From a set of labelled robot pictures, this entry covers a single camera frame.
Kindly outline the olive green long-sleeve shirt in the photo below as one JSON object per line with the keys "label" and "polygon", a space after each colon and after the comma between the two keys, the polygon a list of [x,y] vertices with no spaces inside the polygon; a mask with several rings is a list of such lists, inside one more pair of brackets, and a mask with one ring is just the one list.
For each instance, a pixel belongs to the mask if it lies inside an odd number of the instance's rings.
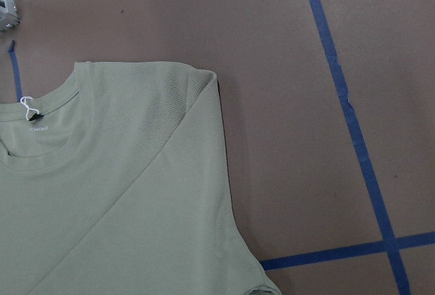
{"label": "olive green long-sleeve shirt", "polygon": [[214,72],[76,63],[1,106],[1,293],[279,293],[234,221]]}

